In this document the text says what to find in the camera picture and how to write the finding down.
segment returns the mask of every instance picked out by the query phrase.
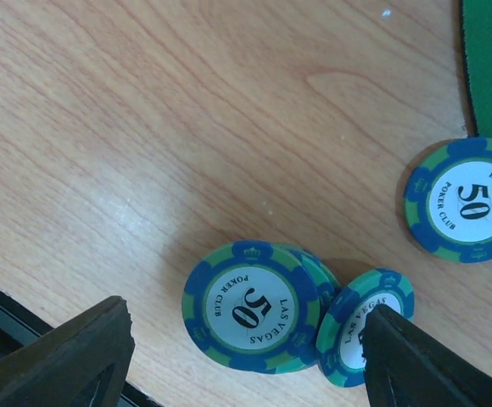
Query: round white sticker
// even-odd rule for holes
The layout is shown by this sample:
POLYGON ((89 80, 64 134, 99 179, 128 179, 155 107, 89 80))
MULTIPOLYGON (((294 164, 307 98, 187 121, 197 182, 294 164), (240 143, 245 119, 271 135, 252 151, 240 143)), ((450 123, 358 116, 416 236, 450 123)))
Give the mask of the round white sticker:
POLYGON ((359 334, 365 328, 366 316, 379 304, 386 304, 393 311, 402 314, 399 300, 390 293, 373 295, 355 309, 346 321, 339 349, 342 361, 350 369, 365 369, 366 361, 363 358, 363 345, 360 343, 359 334))
POLYGON ((222 275, 209 290, 206 313, 221 341, 259 350, 281 340, 294 323, 295 302, 276 274, 240 267, 222 275))
POLYGON ((464 243, 492 237, 492 163, 456 165, 433 185, 428 202, 436 228, 464 243))

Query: poker chip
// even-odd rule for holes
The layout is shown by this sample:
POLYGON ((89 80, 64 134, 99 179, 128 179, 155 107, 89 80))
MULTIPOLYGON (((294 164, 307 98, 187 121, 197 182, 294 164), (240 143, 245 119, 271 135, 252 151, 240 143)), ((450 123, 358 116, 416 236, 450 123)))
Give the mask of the poker chip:
POLYGON ((193 269, 182 317, 195 345, 240 371, 301 368, 320 320, 318 286, 303 262, 261 241, 228 244, 193 269))
POLYGON ((366 316, 378 304, 386 304, 411 320, 412 285, 396 271, 371 270, 344 288, 323 318, 316 349, 321 371, 332 384, 354 387, 365 382, 361 332, 366 316))
MULTIPOLYGON (((319 329, 323 316, 333 303, 333 300, 340 293, 340 284, 334 274, 319 260, 312 252, 305 248, 294 246, 287 243, 277 243, 279 248, 283 248, 296 257, 303 267, 308 271, 310 277, 316 284, 318 298, 320 299, 320 318, 316 330, 319 329)), ((316 365, 316 338, 312 339, 310 346, 305 352, 295 360, 282 366, 278 366, 276 373, 289 373, 293 371, 302 371, 316 365)))
POLYGON ((430 253, 476 263, 492 259, 492 139, 450 142, 414 170, 405 217, 430 253))

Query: wooden surface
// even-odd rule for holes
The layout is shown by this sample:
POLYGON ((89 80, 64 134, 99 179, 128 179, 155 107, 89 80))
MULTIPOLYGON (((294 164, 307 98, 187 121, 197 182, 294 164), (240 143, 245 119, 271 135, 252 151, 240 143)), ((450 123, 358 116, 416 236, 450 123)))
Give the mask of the wooden surface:
POLYGON ((467 134, 456 4, 0 0, 0 288, 55 326, 126 298, 128 380, 167 407, 366 406, 187 337, 202 255, 288 241, 342 282, 406 273, 417 324, 492 375, 492 262, 424 253, 400 208, 410 162, 467 134))

